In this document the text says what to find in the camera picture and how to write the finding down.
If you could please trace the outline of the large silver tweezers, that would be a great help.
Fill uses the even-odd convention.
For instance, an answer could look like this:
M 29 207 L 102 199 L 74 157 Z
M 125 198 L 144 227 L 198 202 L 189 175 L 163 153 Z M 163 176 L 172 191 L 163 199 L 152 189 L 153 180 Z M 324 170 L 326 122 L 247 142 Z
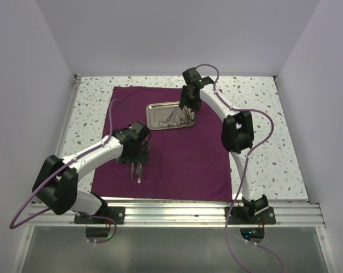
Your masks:
M 139 163 L 137 164 L 137 170 L 136 170 L 136 173 L 137 173 L 137 183 L 140 184 L 141 181 L 142 181 L 142 167 L 143 167 L 143 164 L 142 163 Z

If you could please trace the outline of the steel instrument tray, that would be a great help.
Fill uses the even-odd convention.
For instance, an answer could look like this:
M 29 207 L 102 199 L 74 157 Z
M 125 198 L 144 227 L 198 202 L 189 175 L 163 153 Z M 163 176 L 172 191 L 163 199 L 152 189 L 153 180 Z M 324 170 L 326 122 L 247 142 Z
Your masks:
M 157 125 L 159 121 L 170 115 L 171 111 L 175 106 L 179 106 L 179 102 L 162 102 L 154 103 L 146 106 L 146 119 L 147 126 L 150 130 L 169 130 L 166 128 L 161 128 Z

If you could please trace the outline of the maroon surgical cloth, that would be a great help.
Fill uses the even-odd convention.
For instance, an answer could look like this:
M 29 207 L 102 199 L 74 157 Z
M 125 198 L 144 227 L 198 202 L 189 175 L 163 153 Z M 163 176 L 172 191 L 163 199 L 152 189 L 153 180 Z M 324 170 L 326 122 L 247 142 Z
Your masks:
M 196 125 L 152 131 L 141 182 L 129 164 L 112 160 L 95 170 L 92 192 L 102 197 L 230 201 L 230 158 L 221 143 L 222 122 L 203 103 Z

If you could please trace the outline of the small silver tweezers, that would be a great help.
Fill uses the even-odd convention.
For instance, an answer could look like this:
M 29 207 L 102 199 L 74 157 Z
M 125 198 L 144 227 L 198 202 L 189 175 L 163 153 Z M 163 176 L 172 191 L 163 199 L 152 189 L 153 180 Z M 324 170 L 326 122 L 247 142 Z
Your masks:
M 133 178 L 133 174 L 134 174 L 134 163 L 131 164 L 131 179 Z

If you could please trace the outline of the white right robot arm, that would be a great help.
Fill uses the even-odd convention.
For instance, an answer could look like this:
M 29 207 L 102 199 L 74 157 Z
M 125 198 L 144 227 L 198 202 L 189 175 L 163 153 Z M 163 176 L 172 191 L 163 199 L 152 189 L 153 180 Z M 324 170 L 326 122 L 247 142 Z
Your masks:
M 242 196 L 243 206 L 238 215 L 249 223 L 256 223 L 268 208 L 268 201 L 262 190 L 255 185 L 257 180 L 254 171 L 248 170 L 249 156 L 254 148 L 251 111 L 234 107 L 217 89 L 217 81 L 209 76 L 202 77 L 195 67 L 184 71 L 183 78 L 185 85 L 182 87 L 179 108 L 199 111 L 204 102 L 222 120 L 221 142 L 234 159 L 241 179 L 236 195 Z

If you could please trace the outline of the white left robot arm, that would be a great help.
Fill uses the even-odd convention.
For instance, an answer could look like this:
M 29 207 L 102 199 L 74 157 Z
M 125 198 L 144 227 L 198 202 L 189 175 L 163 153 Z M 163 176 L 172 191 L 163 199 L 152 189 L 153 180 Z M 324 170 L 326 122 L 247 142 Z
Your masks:
M 75 154 L 44 161 L 32 192 L 57 215 L 67 211 L 87 214 L 94 223 L 107 218 L 106 202 L 87 192 L 80 181 L 103 164 L 116 160 L 121 164 L 147 164 L 150 129 L 141 122 L 115 129 L 96 144 Z

